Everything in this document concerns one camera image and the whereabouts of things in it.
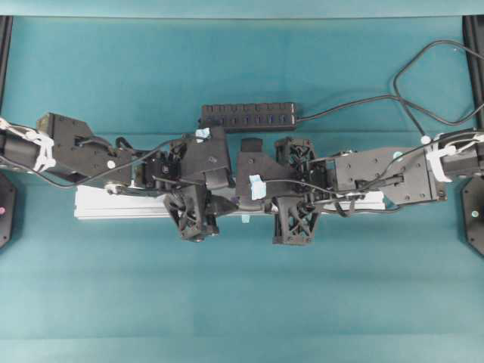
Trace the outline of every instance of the metal plate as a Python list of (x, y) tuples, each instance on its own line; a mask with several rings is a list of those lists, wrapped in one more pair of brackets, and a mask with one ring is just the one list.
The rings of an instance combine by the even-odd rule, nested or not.
[[(384, 147), (381, 149), (347, 154), (335, 159), (338, 189), (355, 188), (356, 180), (371, 181), (380, 175), (393, 160), (396, 153), (409, 151), (406, 147)], [(437, 200), (435, 179), (427, 171), (424, 151), (395, 162), (387, 176), (403, 174), (404, 181), (396, 186), (380, 190), (395, 204), (422, 203)]]
[(467, 241), (484, 255), (484, 180), (472, 178), (461, 194)]
[(3, 208), (3, 214), (0, 214), (0, 248), (3, 247), (11, 237), (16, 196), (17, 189), (5, 175), (0, 173), (0, 208)]

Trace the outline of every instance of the black bracket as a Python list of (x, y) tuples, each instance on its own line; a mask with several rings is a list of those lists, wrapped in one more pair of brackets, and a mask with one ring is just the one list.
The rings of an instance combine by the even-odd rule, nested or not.
[(165, 207), (185, 240), (201, 242), (219, 234), (216, 218), (237, 210), (231, 201), (213, 196), (205, 185), (190, 185), (165, 196)]
[(0, 173), (0, 248), (11, 237), (16, 196), (17, 189), (3, 173)]
[(467, 242), (484, 255), (484, 180), (472, 178), (461, 195)]

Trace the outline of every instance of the teal fabric surface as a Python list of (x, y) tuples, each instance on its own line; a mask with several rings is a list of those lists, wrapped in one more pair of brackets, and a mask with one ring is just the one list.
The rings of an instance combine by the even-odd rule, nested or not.
[[(461, 18), (18, 17), (2, 116), (33, 126), (50, 110), (150, 147), (192, 130), (205, 103), (295, 101), (308, 114), (385, 93), (423, 45), (447, 38), (461, 40)], [(402, 91), (461, 115), (472, 107), (465, 56), (432, 50)], [(265, 149), (285, 135), (262, 135)], [(386, 101), (297, 135), (319, 155), (418, 143)], [(242, 137), (230, 136), (233, 161)], [(168, 219), (80, 222), (73, 191), (10, 176), (20, 201), (0, 252), (0, 361), (484, 359), (484, 259), (464, 241), (458, 188), (397, 215), (325, 216), (313, 245), (292, 248), (271, 245), (270, 217), (220, 219), (222, 234), (201, 244)]]
[(2, 0), (0, 14), (182, 19), (327, 19), (482, 14), (480, 0)]

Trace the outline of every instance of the black metal bar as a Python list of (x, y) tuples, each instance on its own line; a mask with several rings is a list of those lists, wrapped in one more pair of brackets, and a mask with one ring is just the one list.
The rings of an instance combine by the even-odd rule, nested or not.
[(7, 74), (8, 50), (14, 17), (0, 17), (0, 113), (2, 112), (5, 76)]
[[(462, 18), (462, 33), (464, 44), (473, 51), (484, 52), (484, 15), (468, 15)], [(474, 104), (478, 107), (484, 102), (484, 61), (467, 53), (470, 81), (474, 96)], [(484, 110), (476, 115), (477, 125), (484, 127)]]

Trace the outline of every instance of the black cable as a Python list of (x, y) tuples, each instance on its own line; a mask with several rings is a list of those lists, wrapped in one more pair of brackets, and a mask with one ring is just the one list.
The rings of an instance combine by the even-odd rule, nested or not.
[[(415, 125), (419, 125), (419, 123), (415, 119), (414, 114), (408, 109), (407, 104), (404, 102), (404, 100), (402, 98), (402, 95), (400, 94), (399, 87), (398, 87), (398, 80), (402, 76), (403, 73), (405, 73), (407, 70), (409, 70), (410, 67), (412, 65), (414, 65), (414, 63), (416, 61), (418, 61), (422, 57), (422, 55), (425, 54), (426, 51), (428, 51), (429, 49), (435, 47), (436, 45), (443, 45), (443, 44), (445, 44), (445, 45), (453, 45), (454, 47), (458, 47), (460, 49), (463, 49), (467, 53), (473, 55), (474, 57), (479, 58), (481, 61), (484, 61), (484, 56), (482, 56), (481, 54), (473, 51), (472, 49), (470, 49), (468, 47), (466, 47), (465, 45), (462, 45), (461, 43), (455, 42), (453, 40), (436, 40), (435, 42), (431, 42), (430, 44), (428, 44), (425, 47), (423, 47), (423, 49), (421, 51), (419, 51), (406, 65), (404, 65), (403, 68), (401, 68), (400, 71), (393, 78), (393, 90), (395, 91), (396, 95), (400, 98), (400, 104), (402, 105), (403, 109), (405, 110), (405, 112), (410, 117), (410, 119), (414, 122)], [(458, 125), (461, 125), (462, 123), (465, 123), (474, 114), (476, 114), (477, 112), (479, 112), (479, 109), (482, 108), (482, 107), (484, 107), (484, 104), (481, 104), (478, 108), (476, 108), (469, 115), (466, 115), (464, 117), (461, 117), (460, 119), (457, 119), (456, 121), (452, 121), (451, 122), (451, 121), (447, 121), (445, 119), (440, 119), (439, 121), (442, 122), (442, 123), (444, 123), (444, 124), (446, 124), (446, 125), (449, 125), (449, 126), (458, 126)]]
[(64, 184), (61, 184), (61, 183), (57, 183), (56, 181), (53, 181), (52, 179), (50, 178), (47, 178), (45, 175), (43, 175), (42, 173), (40, 172), (37, 172), (35, 171), (34, 169), (28, 167), (28, 166), (25, 166), (21, 163), (17, 163), (13, 160), (10, 160), (8, 159), (7, 157), (4, 157), (2, 155), (0, 155), (0, 160), (3, 160), (4, 162), (6, 163), (9, 163), (13, 166), (16, 166), (17, 168), (21, 168), (21, 169), (24, 169), (36, 176), (38, 176), (40, 179), (42, 179), (43, 181), (49, 183), (50, 185), (53, 185), (57, 188), (61, 188), (61, 189), (71, 189), (71, 188), (74, 188), (74, 187), (78, 187), (80, 185), (83, 185), (85, 183), (88, 183), (88, 182), (92, 182), (93, 180), (95, 179), (98, 179), (98, 178), (102, 178), (103, 176), (106, 176), (112, 172), (116, 172), (118, 170), (121, 170), (121, 169), (124, 169), (128, 166), (132, 166), (133, 164), (139, 162), (139, 161), (142, 161), (142, 160), (145, 160), (147, 159), (148, 157), (152, 156), (153, 154), (155, 154), (156, 152), (158, 152), (158, 150), (168, 144), (170, 144), (171, 142), (175, 142), (175, 141), (184, 141), (184, 140), (188, 140), (189, 138), (198, 138), (196, 136), (190, 136), (190, 137), (187, 137), (187, 138), (177, 138), (177, 139), (172, 139), (172, 140), (168, 140), (168, 141), (164, 141), (162, 142), (161, 144), (159, 144), (158, 146), (156, 146), (155, 148), (151, 149), (150, 151), (148, 151), (145, 155), (141, 156), (141, 157), (137, 157), (127, 163), (124, 163), (124, 164), (121, 164), (119, 166), (116, 166), (112, 169), (108, 169), (108, 170), (105, 170), (103, 172), (99, 172), (98, 174), (95, 174), (93, 176), (90, 176), (88, 178), (84, 178), (83, 180), (80, 180), (80, 181), (77, 181), (75, 183), (71, 183), (69, 185), (64, 185)]
[[(398, 212), (402, 209), (403, 209), (402, 206), (397, 206), (397, 207), (392, 208), (392, 209), (355, 209), (353, 211), (353, 213), (392, 214), (392, 213), (396, 213), (396, 212)], [(329, 213), (329, 214), (339, 214), (336, 210), (332, 210), (332, 209), (321, 208), (321, 209), (319, 209), (319, 211), (323, 212), (323, 213)]]
[(314, 185), (314, 184), (311, 184), (311, 183), (306, 183), (305, 181), (300, 181), (300, 180), (296, 180), (296, 179), (280, 178), (280, 179), (265, 179), (265, 180), (262, 180), (262, 181), (265, 182), (265, 183), (294, 183), (294, 184), (299, 184), (299, 185), (304, 185), (306, 187), (314, 188), (317, 191), (323, 191), (325, 193), (336, 194), (336, 191), (331, 191), (329, 189), (318, 187), (317, 185)]
[(461, 48), (461, 49), (465, 50), (466, 52), (470, 53), (474, 57), (477, 57), (481, 60), (484, 60), (484, 56), (482, 56), (481, 54), (473, 51), (472, 49), (469, 49), (468, 47), (462, 45), (459, 42), (454, 42), (452, 40), (437, 40), (435, 42), (431, 42), (430, 44), (426, 45), (422, 50), (420, 50), (417, 53), (417, 55), (415, 55), (406, 65), (404, 65), (403, 68), (400, 69), (400, 71), (397, 72), (397, 74), (395, 75), (395, 77), (393, 79), (393, 88), (395, 90), (396, 95), (387, 94), (387, 95), (375, 96), (375, 97), (371, 97), (371, 98), (362, 98), (360, 100), (346, 102), (345, 104), (340, 104), (338, 106), (332, 107), (328, 110), (316, 113), (316, 114), (311, 115), (311, 116), (300, 117), (300, 118), (297, 119), (297, 122), (301, 123), (301, 122), (305, 122), (305, 121), (310, 121), (312, 119), (318, 119), (318, 118), (327, 116), (327, 115), (329, 115), (333, 112), (345, 109), (347, 107), (357, 106), (359, 104), (368, 104), (368, 103), (371, 103), (371, 102), (382, 101), (382, 100), (393, 100), (393, 101), (398, 101), (403, 106), (404, 111), (407, 113), (407, 115), (410, 117), (411, 121), (415, 124), (418, 131), (422, 135), (425, 135), (425, 132), (422, 129), (420, 123), (414, 117), (414, 114), (410, 111), (410, 108), (413, 108), (413, 109), (415, 109), (415, 110), (417, 110), (421, 113), (424, 113), (428, 117), (434, 119), (435, 121), (438, 121), (439, 123), (442, 123), (442, 124), (447, 125), (447, 126), (462, 125), (463, 123), (465, 123), (466, 121), (468, 121), (469, 119), (474, 117), (476, 115), (476, 113), (480, 112), (484, 108), (484, 103), (480, 104), (475, 110), (471, 111), (466, 116), (463, 116), (460, 119), (457, 119), (455, 121), (448, 121), (448, 120), (436, 115), (434, 112), (432, 112), (432, 111), (430, 111), (430, 110), (428, 110), (428, 109), (426, 109), (422, 106), (419, 106), (418, 104), (415, 104), (414, 102), (411, 102), (409, 100), (404, 99), (402, 97), (402, 95), (399, 91), (398, 85), (397, 85), (397, 82), (398, 82), (399, 78), (402, 76), (402, 74), (404, 74), (426, 51), (428, 51), (429, 49), (431, 49), (432, 47), (434, 47), (436, 45), (441, 45), (441, 44), (456, 46), (456, 47)]

